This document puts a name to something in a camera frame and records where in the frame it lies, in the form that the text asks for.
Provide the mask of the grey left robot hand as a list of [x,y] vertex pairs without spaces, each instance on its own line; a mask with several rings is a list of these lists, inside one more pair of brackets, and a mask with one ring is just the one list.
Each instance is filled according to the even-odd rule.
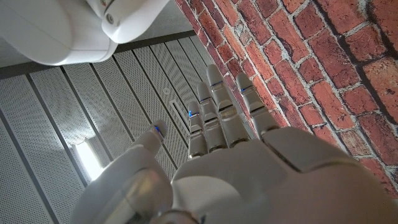
[[156,161],[155,121],[83,192],[72,223],[396,223],[397,204],[341,149],[281,127],[244,73],[250,139],[215,65],[189,105],[188,160],[172,179]]

